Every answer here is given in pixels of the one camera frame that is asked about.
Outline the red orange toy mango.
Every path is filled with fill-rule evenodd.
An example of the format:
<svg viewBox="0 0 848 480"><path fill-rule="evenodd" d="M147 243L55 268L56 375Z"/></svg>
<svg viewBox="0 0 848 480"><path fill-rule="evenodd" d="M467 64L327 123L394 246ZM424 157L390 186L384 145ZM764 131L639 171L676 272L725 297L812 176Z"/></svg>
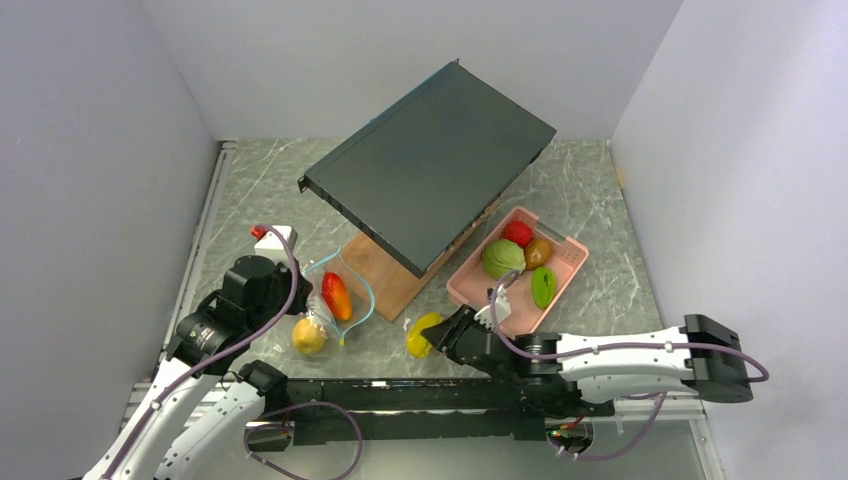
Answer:
<svg viewBox="0 0 848 480"><path fill-rule="evenodd" d="M321 295L335 320L346 322L352 318L353 304L342 278L334 272L325 272L321 282Z"/></svg>

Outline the yellow toy walnut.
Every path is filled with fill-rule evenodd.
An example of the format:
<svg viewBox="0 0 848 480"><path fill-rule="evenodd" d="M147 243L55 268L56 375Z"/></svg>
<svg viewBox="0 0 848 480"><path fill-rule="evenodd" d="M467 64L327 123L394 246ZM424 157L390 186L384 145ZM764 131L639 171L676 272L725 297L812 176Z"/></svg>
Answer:
<svg viewBox="0 0 848 480"><path fill-rule="evenodd" d="M304 355L319 353L327 341L327 333L320 322L302 318L292 330L292 345Z"/></svg>

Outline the clear zip top bag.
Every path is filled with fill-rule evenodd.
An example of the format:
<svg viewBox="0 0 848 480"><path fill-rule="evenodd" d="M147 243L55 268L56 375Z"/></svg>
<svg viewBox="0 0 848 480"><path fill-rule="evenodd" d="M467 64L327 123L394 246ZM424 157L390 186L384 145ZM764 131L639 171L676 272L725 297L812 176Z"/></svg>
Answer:
<svg viewBox="0 0 848 480"><path fill-rule="evenodd" d="M307 280L313 280L314 291L307 296L306 312L295 323L291 340L295 349L307 356L320 353L330 340L341 348L351 332L370 319L376 308L376 295L362 275L355 272L342 256L339 247L327 257L301 268ZM348 282L342 274L351 274L355 283L365 289L367 309L355 313Z"/></svg>

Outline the pink perforated plastic basket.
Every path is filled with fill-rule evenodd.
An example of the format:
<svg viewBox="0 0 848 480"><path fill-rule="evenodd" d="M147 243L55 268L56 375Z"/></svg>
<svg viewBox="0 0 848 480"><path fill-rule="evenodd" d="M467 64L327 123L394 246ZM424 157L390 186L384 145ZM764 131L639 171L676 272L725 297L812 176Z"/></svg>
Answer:
<svg viewBox="0 0 848 480"><path fill-rule="evenodd" d="M589 257L589 250L572 237L561 237L539 217L523 207L515 207L501 220L477 246L471 255L449 278L446 287L451 301L457 305L468 304L479 310L485 306L487 290L495 286L496 280L485 273L482 257L485 247L500 238L502 231L511 221L522 221L531 228L534 235L552 243L553 252L546 266L557 277L557 290L552 303L542 309L535 305L531 293L530 273L523 273L506 288L506 297L511 314L499 320L502 331L509 337L533 333L550 316L563 296L570 282Z"/></svg>

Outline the brown toy kiwi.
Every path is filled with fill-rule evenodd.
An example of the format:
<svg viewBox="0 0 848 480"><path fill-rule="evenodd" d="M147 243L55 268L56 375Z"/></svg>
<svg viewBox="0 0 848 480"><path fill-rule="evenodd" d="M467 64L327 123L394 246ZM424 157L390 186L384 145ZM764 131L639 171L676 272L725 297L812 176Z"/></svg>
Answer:
<svg viewBox="0 0 848 480"><path fill-rule="evenodd" d="M534 238L524 247L526 270L544 266L553 253L553 244L545 238Z"/></svg>

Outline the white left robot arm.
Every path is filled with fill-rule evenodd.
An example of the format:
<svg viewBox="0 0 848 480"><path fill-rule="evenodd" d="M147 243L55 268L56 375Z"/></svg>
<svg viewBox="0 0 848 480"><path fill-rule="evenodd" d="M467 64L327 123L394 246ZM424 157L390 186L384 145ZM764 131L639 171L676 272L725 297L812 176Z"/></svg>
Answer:
<svg viewBox="0 0 848 480"><path fill-rule="evenodd" d="M236 358L312 291L298 262L238 258L221 285L174 330L149 390L87 479L153 479L178 460L174 447L196 406Z"/></svg>

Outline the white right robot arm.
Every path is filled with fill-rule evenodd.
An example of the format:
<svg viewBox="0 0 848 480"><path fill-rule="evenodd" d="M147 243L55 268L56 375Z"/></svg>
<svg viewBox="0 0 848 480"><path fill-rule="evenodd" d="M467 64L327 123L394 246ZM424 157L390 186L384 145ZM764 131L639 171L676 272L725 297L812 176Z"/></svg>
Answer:
<svg viewBox="0 0 848 480"><path fill-rule="evenodd" d="M534 333L501 337L462 307L422 330L451 361L522 387L528 397L551 396L553 406L574 415L587 404L660 392L690 393L703 401L752 400L752 384L767 375L748 374L753 360L739 335L702 314L678 327L621 336Z"/></svg>

